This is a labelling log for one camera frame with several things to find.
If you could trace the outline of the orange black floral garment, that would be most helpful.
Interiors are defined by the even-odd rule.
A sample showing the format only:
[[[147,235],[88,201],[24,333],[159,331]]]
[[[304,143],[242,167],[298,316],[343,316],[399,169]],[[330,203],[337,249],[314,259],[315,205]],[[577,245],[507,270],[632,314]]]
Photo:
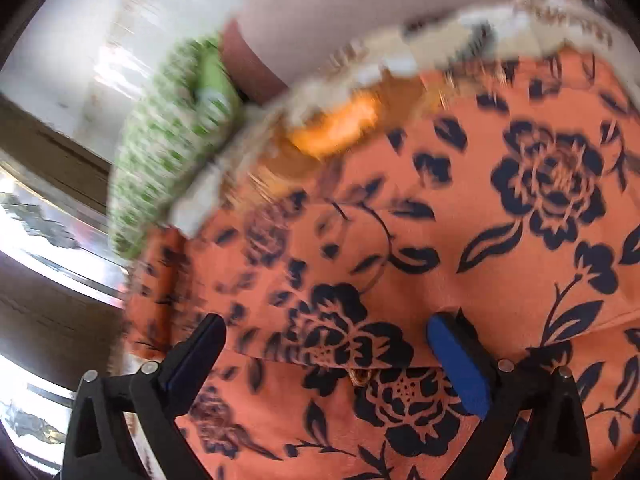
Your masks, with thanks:
[[[567,366],[594,478],[639,441],[639,113],[564,48],[384,74],[268,154],[192,237],[153,230],[125,341],[227,341],[178,426],[217,479],[438,479],[477,420],[428,348],[461,312],[500,359]]]

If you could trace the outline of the wooden framed window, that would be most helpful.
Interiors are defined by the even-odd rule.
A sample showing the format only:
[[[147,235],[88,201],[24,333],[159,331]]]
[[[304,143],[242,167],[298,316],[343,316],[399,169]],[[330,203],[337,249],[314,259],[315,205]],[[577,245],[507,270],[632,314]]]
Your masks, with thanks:
[[[82,375],[116,367],[126,266],[106,240],[110,165],[1,100],[1,433],[62,465]]]

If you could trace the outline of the green white patterned pillow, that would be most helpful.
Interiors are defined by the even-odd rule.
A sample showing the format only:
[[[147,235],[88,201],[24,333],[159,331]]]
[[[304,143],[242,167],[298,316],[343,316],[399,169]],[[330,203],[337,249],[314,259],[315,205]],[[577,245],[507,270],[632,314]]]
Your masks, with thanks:
[[[168,53],[122,126],[107,195],[116,255],[137,258],[151,226],[226,143],[241,106],[218,37],[183,40]]]

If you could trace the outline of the beige leaf print bedsheet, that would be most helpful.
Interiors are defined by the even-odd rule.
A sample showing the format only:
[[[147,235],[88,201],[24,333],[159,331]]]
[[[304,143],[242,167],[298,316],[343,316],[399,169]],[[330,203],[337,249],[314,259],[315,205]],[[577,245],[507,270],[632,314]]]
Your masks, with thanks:
[[[578,0],[514,0],[477,6],[415,32],[386,27],[352,40],[321,70],[263,108],[251,106],[247,125],[209,162],[171,206],[167,222],[192,237],[222,201],[222,189],[267,145],[275,126],[299,127],[315,112],[329,113],[358,90],[383,81],[406,82],[422,70],[495,61],[502,54],[541,54],[561,44],[610,56],[614,26]]]

